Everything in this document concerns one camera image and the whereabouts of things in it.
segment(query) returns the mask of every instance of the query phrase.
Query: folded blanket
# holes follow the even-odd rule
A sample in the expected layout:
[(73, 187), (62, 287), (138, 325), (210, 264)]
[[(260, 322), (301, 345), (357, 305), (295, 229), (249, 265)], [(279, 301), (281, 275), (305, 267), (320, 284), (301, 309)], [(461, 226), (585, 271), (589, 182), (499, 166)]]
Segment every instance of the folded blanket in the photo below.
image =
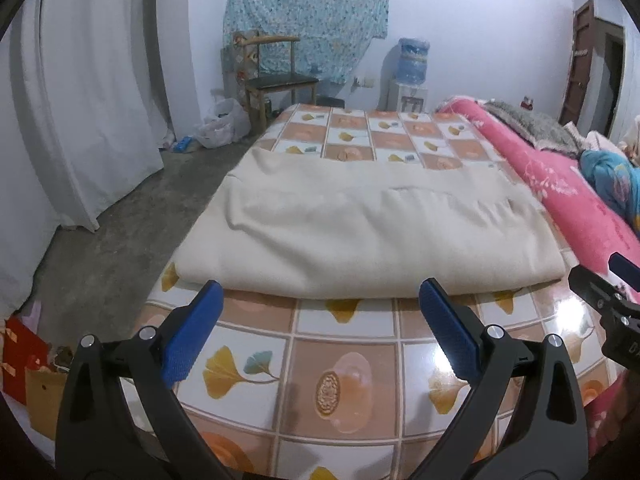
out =
[(518, 289), (565, 273), (527, 190), (496, 168), (430, 171), (254, 148), (174, 255), (180, 277), (293, 298)]
[(640, 237), (640, 168), (626, 156), (611, 152), (584, 152), (580, 171), (602, 201), (625, 219)]
[(580, 154), (588, 149), (580, 134), (563, 128), (546, 114), (531, 112), (503, 101), (489, 101), (484, 104), (484, 108), (504, 121), (537, 150), (549, 150), (570, 158), (580, 158)]

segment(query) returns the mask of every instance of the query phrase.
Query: blue cloth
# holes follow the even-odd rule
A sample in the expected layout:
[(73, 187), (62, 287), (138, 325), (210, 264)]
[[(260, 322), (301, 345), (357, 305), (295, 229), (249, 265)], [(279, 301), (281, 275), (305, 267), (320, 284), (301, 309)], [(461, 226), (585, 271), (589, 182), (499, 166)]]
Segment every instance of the blue cloth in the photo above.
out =
[(586, 151), (580, 157), (580, 171), (640, 238), (640, 168), (615, 153)]
[[(343, 84), (372, 38), (386, 38), (388, 0), (228, 0), (225, 43), (237, 30), (299, 36), (296, 72)], [(289, 71), (289, 43), (260, 48), (265, 72)]]

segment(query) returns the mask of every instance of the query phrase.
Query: blue water jug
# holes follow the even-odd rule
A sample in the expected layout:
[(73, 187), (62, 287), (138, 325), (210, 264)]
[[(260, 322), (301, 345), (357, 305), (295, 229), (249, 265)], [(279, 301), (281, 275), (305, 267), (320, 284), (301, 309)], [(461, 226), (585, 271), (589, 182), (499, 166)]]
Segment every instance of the blue water jug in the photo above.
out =
[(427, 76), (427, 54), (430, 44), (428, 41), (412, 38), (401, 38), (400, 59), (396, 81), (404, 85), (421, 85)]

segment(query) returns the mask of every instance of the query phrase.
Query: wooden chair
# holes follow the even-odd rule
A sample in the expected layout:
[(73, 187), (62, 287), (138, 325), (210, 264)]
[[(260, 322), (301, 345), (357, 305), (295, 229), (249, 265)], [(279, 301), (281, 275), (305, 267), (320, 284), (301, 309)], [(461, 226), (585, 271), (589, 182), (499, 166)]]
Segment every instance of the wooden chair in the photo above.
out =
[[(290, 43), (291, 49), (291, 70), (289, 73), (260, 75), (260, 46), (268, 43)], [(244, 83), (244, 91), (246, 92), (246, 101), (249, 109), (251, 109), (251, 95), (258, 98), (260, 105), (260, 127), (261, 131), (267, 129), (267, 115), (264, 107), (264, 95), (270, 92), (291, 91), (291, 103), (296, 102), (296, 89), (311, 86), (311, 102), (316, 104), (316, 85), (319, 80), (315, 77), (296, 74), (296, 59), (294, 44), (300, 41), (297, 36), (255, 36), (240, 43), (243, 53), (246, 54), (246, 47), (251, 45), (258, 46), (257, 63), (258, 77), (249, 79)]]

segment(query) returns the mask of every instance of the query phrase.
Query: wooden door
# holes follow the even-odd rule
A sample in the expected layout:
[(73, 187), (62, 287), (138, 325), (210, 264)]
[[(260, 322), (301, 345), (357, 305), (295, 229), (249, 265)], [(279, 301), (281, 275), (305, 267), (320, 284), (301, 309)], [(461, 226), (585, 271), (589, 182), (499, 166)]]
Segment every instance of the wooden door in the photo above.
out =
[(570, 121), (578, 124), (584, 96), (591, 75), (591, 59), (596, 42), (596, 20), (593, 0), (589, 0), (575, 13), (574, 52), (569, 72), (569, 85), (564, 96), (560, 124)]

